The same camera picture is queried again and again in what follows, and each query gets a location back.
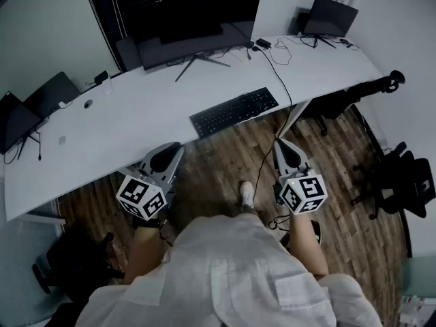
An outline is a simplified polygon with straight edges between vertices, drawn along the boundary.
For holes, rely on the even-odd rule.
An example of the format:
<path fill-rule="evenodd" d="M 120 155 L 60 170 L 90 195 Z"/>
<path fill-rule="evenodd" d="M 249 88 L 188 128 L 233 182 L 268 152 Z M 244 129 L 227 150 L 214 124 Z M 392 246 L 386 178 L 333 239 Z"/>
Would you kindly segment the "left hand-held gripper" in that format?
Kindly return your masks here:
<path fill-rule="evenodd" d="M 123 209 L 143 221 L 163 219 L 175 197 L 173 183 L 184 155 L 180 142 L 166 143 L 147 153 L 140 168 L 127 170 L 116 194 Z"/>

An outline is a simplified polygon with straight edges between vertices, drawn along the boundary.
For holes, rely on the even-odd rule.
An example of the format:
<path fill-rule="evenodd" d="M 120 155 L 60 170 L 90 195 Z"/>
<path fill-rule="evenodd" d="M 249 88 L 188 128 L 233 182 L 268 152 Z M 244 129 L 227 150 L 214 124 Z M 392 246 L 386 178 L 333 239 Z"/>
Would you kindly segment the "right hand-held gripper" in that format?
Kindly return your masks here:
<path fill-rule="evenodd" d="M 281 176 L 279 199 L 293 215 L 315 212 L 326 201 L 328 194 L 321 174 L 310 169 L 309 160 L 295 144 L 276 139 L 274 142 L 275 167 Z"/>

